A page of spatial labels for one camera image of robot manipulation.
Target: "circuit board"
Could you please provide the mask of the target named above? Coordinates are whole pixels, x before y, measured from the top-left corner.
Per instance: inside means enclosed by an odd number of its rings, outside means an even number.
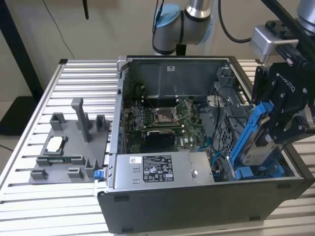
[[[144,108],[141,104],[133,104],[124,109],[127,153],[145,153],[159,151],[180,151],[189,149],[198,151],[206,144],[201,119],[197,106],[192,100],[179,99],[174,107]],[[160,134],[159,147],[148,144],[149,135]]]

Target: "aluminum table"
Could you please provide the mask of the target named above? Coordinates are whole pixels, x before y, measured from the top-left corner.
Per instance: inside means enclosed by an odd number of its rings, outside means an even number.
[[[257,63],[254,60],[239,60],[239,63],[253,82]],[[58,66],[0,176],[0,236],[112,235],[93,196],[93,183],[29,185],[28,181],[50,131],[51,114],[63,112],[65,119],[76,119],[70,105],[72,98],[84,98],[83,108],[90,119],[98,114],[113,119],[116,75],[116,61],[69,60]],[[315,137],[296,142],[294,147],[315,175]],[[282,203],[265,221],[138,235],[313,236],[315,185],[300,198]]]

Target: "black stand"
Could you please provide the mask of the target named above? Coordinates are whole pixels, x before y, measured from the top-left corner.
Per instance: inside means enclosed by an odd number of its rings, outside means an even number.
[[[0,30],[32,94],[32,97],[17,97],[14,100],[0,121],[0,134],[21,135],[43,95],[43,88],[5,0],[0,0]]]

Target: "floor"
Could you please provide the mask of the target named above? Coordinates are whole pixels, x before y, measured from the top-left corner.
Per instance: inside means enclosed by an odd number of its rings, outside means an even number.
[[[11,104],[12,102],[0,102],[0,120],[5,115],[6,111],[9,109]],[[14,149],[19,139],[20,139],[19,136],[0,135],[0,144],[10,149]],[[6,163],[8,162],[11,153],[12,153],[11,151],[0,147],[0,174],[2,173]]]

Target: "white wall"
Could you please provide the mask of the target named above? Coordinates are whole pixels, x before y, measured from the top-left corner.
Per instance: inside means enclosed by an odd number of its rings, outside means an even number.
[[[61,58],[71,58],[42,0],[7,0],[12,17],[41,81],[48,84]],[[45,0],[76,59],[152,55],[155,0]],[[166,0],[182,8],[187,0]],[[190,53],[201,54],[193,47]]]
[[[0,31],[0,102],[13,101],[31,92]]]
[[[81,0],[45,0],[76,59],[116,59],[118,55],[151,55],[155,0],[88,0],[90,19]],[[42,0],[7,0],[12,17],[37,74],[48,84],[61,58],[71,58]],[[188,0],[165,0],[183,9]],[[298,0],[282,0],[295,13]],[[224,22],[234,37],[249,37],[257,24],[275,16],[260,0],[222,0]],[[248,44],[229,41],[220,25],[212,55],[254,58]],[[188,55],[202,55],[203,46],[189,46]]]
[[[296,9],[300,0],[278,0],[292,15],[297,17]],[[221,12],[225,27],[237,39],[249,38],[256,25],[264,25],[266,21],[277,17],[260,0],[221,0]],[[224,34],[219,23],[216,27],[211,55],[236,56],[238,59],[257,58],[249,47],[249,43],[237,44],[230,41]]]

